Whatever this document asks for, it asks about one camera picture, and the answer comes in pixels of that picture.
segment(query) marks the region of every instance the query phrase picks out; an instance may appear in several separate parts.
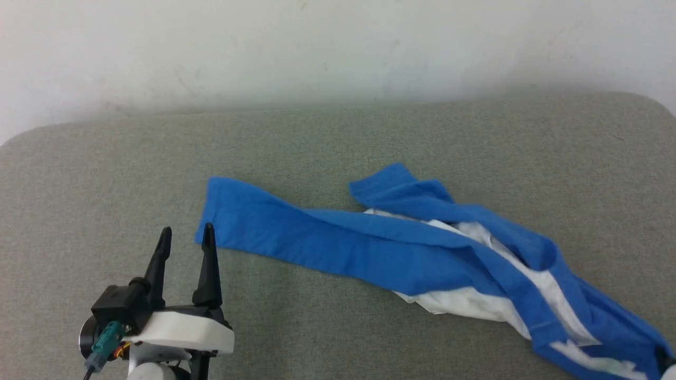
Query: crumpled blue and white garment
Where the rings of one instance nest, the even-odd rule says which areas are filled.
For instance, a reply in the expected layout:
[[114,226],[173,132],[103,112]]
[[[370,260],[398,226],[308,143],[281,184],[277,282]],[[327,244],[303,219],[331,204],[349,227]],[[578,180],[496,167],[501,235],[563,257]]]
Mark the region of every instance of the crumpled blue and white garment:
[[365,213],[301,209],[247,183],[208,181],[220,247],[362,279],[432,313],[504,321],[580,379],[660,379],[668,343],[575,276],[547,237],[484,207],[457,204],[401,164],[350,183]]

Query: teal connector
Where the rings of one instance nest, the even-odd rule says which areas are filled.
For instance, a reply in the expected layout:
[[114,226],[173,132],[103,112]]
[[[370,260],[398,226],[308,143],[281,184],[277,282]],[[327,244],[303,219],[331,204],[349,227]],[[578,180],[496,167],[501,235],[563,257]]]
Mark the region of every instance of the teal connector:
[[99,339],[91,348],[91,354],[84,362],[87,369],[92,368],[93,372],[101,372],[110,355],[120,345],[124,337],[124,326],[119,322],[110,322],[103,329]]

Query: black cable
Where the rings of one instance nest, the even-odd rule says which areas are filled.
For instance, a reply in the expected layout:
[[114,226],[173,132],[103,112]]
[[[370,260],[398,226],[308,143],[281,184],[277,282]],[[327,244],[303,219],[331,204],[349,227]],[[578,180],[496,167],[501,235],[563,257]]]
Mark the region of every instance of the black cable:
[[94,373],[94,367],[90,366],[89,368],[87,368],[87,371],[84,374],[84,379],[82,379],[82,380],[89,380],[92,373]]

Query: blue cloth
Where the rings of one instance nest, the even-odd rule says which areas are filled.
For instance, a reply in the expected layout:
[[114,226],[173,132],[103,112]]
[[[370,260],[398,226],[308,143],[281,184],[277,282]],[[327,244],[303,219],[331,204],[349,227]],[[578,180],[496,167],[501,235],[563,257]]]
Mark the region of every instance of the blue cloth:
[[[482,224],[525,265],[548,270],[578,319],[600,346],[582,350],[592,357],[636,363],[636,371],[659,379],[655,347],[671,349],[640,318],[576,277],[548,238],[478,205],[457,204],[439,181],[418,181],[393,164],[350,192],[367,208],[419,220]],[[247,183],[211,178],[195,241],[210,222],[221,247],[270,256],[306,268],[362,279],[406,295],[471,286],[509,298],[526,324],[533,349],[580,379],[620,379],[575,364],[549,344],[569,336],[540,291],[509,261],[462,235],[414,220],[333,210],[296,208]]]

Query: gray upholstered board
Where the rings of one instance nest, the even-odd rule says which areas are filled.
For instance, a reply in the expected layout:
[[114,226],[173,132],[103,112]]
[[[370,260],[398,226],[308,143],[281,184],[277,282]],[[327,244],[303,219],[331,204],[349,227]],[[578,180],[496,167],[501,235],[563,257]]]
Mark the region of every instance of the gray upholstered board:
[[[0,147],[0,378],[81,378],[89,307],[143,274],[167,225],[165,295],[188,302],[208,177],[359,211],[347,182],[395,161],[549,235],[577,274],[676,343],[675,128],[654,101],[611,93],[32,130]],[[211,380],[569,378],[504,323],[431,315],[253,254],[222,250],[220,263],[237,341]],[[124,371],[115,362],[94,379]]]

